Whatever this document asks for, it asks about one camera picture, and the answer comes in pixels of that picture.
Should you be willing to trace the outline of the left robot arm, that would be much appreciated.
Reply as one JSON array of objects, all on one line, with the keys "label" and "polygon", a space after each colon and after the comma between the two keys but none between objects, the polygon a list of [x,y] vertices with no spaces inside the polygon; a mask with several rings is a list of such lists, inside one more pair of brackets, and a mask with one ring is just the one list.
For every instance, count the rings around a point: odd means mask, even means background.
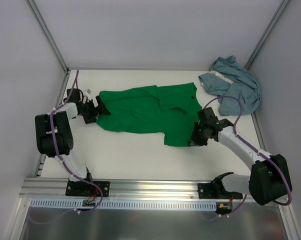
[{"label": "left robot arm", "polygon": [[87,125],[111,113],[100,96],[95,97],[97,105],[94,104],[89,89],[68,89],[66,93],[64,102],[51,112],[35,116],[37,149],[41,154],[55,159],[67,173],[66,196],[107,198],[110,182],[94,181],[88,168],[75,154],[70,120],[82,116]]}]

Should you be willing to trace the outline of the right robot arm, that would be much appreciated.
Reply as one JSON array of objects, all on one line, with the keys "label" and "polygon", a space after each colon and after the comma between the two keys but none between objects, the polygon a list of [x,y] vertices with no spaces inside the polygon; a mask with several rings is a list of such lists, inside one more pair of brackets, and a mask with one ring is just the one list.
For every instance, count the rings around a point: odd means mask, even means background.
[{"label": "right robot arm", "polygon": [[228,119],[218,119],[211,107],[197,113],[189,144],[207,146],[210,139],[230,149],[249,169],[249,175],[226,172],[215,177],[203,192],[226,198],[232,193],[250,195],[259,205],[276,203],[287,196],[284,205],[292,201],[292,183],[288,164],[281,154],[273,155],[253,146],[242,137],[236,124]]}]

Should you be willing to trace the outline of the green t shirt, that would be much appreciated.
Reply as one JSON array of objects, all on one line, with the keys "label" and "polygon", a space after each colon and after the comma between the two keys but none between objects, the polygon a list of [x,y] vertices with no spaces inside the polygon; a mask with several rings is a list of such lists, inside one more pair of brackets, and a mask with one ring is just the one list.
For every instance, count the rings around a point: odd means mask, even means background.
[{"label": "green t shirt", "polygon": [[164,135],[170,147],[188,147],[197,112],[193,82],[169,86],[143,86],[123,91],[101,91],[99,97],[109,115],[100,115],[96,123],[106,131]]}]

